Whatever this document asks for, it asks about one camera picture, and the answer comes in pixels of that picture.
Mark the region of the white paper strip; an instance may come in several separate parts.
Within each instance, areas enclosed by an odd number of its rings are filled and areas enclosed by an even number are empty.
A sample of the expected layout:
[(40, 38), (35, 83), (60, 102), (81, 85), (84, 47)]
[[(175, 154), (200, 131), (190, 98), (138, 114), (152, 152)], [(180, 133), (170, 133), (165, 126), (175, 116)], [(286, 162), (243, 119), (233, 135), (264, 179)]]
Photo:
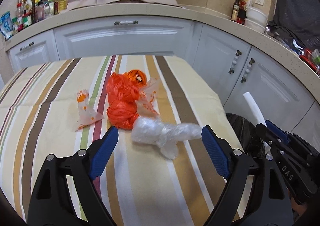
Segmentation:
[(263, 124), (264, 126), (267, 126), (265, 118), (259, 106), (257, 105), (254, 98), (252, 97), (251, 93), (246, 92), (242, 96), (244, 97), (248, 105), (248, 115), (249, 115), (248, 120), (255, 126), (257, 126), (258, 124)]

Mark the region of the clear plastic bag wad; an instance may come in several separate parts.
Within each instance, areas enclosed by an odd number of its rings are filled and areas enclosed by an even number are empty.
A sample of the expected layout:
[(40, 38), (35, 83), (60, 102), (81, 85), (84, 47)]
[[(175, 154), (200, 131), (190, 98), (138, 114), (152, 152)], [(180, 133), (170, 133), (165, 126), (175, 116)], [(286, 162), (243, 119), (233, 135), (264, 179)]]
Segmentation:
[(133, 124), (132, 141), (139, 144), (156, 145), (167, 159), (178, 157), (177, 143), (201, 138), (202, 128), (192, 123), (169, 124), (159, 119), (139, 117)]

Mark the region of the blue white bag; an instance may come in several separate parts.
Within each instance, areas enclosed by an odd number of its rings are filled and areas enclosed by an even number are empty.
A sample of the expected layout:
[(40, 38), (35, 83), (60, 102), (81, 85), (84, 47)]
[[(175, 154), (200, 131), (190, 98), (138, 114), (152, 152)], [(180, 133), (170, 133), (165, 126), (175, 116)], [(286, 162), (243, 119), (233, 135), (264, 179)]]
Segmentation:
[(4, 36), (5, 41), (13, 36), (13, 25), (10, 17), (10, 11), (7, 11), (1, 16), (0, 20), (1, 34)]

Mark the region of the red black tool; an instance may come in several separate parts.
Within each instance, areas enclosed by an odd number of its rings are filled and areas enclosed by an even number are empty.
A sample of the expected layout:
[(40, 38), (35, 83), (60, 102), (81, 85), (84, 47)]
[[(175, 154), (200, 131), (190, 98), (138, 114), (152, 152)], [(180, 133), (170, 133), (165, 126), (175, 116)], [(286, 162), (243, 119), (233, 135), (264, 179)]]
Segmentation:
[(319, 50), (310, 50), (305, 48), (299, 58), (306, 63), (317, 75), (319, 75), (320, 70), (320, 54)]

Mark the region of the stacked white bowls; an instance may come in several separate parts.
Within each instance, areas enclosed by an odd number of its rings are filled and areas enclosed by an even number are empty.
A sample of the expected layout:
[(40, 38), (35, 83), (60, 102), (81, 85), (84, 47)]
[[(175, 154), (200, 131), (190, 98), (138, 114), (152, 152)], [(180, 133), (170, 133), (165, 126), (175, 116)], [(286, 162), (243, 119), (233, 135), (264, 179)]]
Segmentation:
[(267, 15), (255, 7), (247, 7), (245, 26), (259, 33), (264, 33), (267, 25)]

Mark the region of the dark hanging cloth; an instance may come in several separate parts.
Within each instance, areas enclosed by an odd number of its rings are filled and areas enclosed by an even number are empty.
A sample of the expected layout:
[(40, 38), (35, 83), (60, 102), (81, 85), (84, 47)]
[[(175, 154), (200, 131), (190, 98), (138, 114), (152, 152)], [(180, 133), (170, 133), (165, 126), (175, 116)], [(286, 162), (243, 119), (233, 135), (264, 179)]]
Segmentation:
[(297, 51), (319, 50), (319, 0), (275, 0), (270, 35)]

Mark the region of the dark sauce bottle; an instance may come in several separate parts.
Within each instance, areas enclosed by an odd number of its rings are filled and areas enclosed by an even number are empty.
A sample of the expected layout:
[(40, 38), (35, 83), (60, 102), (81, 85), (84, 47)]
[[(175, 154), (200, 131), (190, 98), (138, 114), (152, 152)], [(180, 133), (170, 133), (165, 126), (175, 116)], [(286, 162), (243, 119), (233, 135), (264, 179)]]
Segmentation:
[(232, 8), (231, 21), (234, 21), (234, 22), (237, 21), (239, 9), (240, 9), (240, 0), (235, 0)]

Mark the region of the white spice rack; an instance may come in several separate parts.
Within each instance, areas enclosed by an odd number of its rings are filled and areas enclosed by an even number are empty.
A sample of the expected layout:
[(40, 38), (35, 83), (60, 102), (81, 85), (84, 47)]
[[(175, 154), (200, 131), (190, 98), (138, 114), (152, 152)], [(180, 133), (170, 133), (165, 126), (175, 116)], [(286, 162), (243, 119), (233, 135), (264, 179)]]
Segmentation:
[(19, 0), (19, 17), (23, 28), (45, 19), (44, 5), (46, 0)]

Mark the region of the black trash bin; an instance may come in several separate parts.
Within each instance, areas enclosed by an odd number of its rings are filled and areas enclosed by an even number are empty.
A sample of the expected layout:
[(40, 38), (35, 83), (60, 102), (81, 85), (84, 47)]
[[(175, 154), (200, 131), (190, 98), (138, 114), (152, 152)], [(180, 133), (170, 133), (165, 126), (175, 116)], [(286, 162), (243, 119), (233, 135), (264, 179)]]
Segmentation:
[(263, 140), (257, 135), (255, 126), (237, 114), (227, 113), (226, 117), (240, 141), (245, 154), (255, 158), (263, 158), (265, 146)]

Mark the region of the striped tablecloth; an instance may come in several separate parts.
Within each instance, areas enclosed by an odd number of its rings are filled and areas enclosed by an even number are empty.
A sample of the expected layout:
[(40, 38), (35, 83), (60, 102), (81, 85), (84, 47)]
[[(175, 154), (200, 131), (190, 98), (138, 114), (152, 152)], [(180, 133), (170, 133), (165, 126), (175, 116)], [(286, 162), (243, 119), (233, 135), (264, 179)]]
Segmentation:
[[(209, 125), (231, 147), (240, 143), (218, 95), (176, 56), (102, 56), (46, 63), (19, 71), (1, 91), (1, 189), (26, 218), (31, 191), (48, 154), (71, 156), (101, 138), (107, 118), (79, 130), (76, 95), (89, 91), (97, 112), (108, 108), (112, 73), (132, 69), (159, 81), (154, 107), (165, 123)], [(94, 186), (118, 225), (203, 225), (225, 186), (201, 140), (177, 144), (175, 160), (154, 145), (119, 140)]]

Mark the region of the wall power socket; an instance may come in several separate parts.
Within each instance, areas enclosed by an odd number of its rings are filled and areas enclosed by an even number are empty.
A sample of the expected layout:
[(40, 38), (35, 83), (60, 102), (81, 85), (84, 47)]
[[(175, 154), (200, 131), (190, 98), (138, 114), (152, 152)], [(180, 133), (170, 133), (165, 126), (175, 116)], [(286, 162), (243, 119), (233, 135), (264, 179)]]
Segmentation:
[(264, 5), (265, 0), (255, 0), (255, 4), (258, 4), (260, 6)]

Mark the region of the clear orange printed wrapper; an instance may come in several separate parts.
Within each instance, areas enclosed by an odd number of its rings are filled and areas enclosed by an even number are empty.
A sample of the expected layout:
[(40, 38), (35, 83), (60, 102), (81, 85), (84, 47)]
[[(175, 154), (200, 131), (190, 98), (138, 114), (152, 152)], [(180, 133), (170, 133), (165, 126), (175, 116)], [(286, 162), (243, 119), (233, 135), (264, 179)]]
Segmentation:
[(89, 105), (88, 90), (83, 89), (77, 93), (77, 103), (79, 119), (76, 122), (76, 131), (103, 120), (104, 116), (101, 113), (95, 111), (94, 108)]

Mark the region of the orange bag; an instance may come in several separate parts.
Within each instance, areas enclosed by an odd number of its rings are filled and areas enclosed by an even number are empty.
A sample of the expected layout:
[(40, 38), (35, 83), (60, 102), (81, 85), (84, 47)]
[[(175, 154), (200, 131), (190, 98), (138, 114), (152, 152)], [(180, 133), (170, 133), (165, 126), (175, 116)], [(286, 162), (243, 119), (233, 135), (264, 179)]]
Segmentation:
[(107, 85), (107, 116), (116, 128), (131, 130), (139, 117), (137, 101), (140, 89), (147, 83), (146, 74), (138, 69), (123, 74), (112, 73)]

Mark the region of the beige stove cover cloth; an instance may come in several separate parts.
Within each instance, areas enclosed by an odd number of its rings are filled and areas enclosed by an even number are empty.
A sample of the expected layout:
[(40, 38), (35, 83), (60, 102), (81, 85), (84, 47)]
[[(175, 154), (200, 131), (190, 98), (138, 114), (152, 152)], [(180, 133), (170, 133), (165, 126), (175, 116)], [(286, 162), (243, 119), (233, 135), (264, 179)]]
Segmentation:
[(181, 7), (176, 0), (77, 0), (70, 2), (67, 5), (66, 11), (75, 10), (78, 8), (98, 6), (102, 4), (113, 3), (150, 3), (150, 4), (162, 4), (166, 6)]

